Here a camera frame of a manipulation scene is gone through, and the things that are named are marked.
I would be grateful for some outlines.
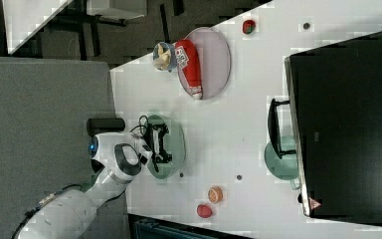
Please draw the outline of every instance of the black handle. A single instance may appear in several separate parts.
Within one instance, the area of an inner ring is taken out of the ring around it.
[[[276,99],[272,99],[271,106],[269,108],[269,116],[268,116],[268,128],[269,128],[269,137],[271,139],[271,143],[275,153],[278,155],[280,159],[282,156],[287,154],[296,153],[295,150],[282,150],[281,144],[281,130],[279,128],[279,118],[277,107],[288,105],[289,101],[278,102]]]
[[[125,129],[123,119],[89,119],[87,121],[87,132],[94,136],[102,132],[119,132]]]

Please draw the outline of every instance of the gray panel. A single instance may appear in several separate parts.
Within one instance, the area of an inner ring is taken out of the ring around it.
[[[90,177],[86,122],[114,117],[111,96],[105,63],[0,58],[0,238],[50,192]]]

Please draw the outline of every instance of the chair leg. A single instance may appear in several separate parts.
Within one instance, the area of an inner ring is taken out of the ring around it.
[[[95,57],[100,56],[100,40],[98,39],[97,21],[91,23],[92,28],[92,41],[93,41],[93,54]]]
[[[80,46],[80,59],[82,61],[87,60],[87,51],[86,51],[86,39],[85,39],[85,31],[83,29],[83,24],[79,24],[79,46]]]

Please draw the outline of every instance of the red object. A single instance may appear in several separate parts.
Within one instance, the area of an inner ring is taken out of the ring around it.
[[[250,34],[256,30],[256,22],[253,20],[247,20],[243,24],[243,33]]]
[[[196,100],[201,99],[203,89],[201,87],[200,61],[194,44],[190,40],[179,40],[175,44],[175,56],[178,67],[182,69],[187,79],[192,97]]]
[[[197,214],[202,218],[208,218],[212,216],[213,212],[209,206],[205,204],[200,204],[197,207]]]

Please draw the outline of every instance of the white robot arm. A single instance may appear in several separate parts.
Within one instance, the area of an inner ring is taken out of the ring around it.
[[[86,191],[70,189],[51,194],[40,202],[40,210],[18,232],[18,239],[80,238],[105,202],[116,198],[140,172],[140,159],[152,151],[144,139],[132,132],[105,132],[93,137],[93,160],[104,168]]]

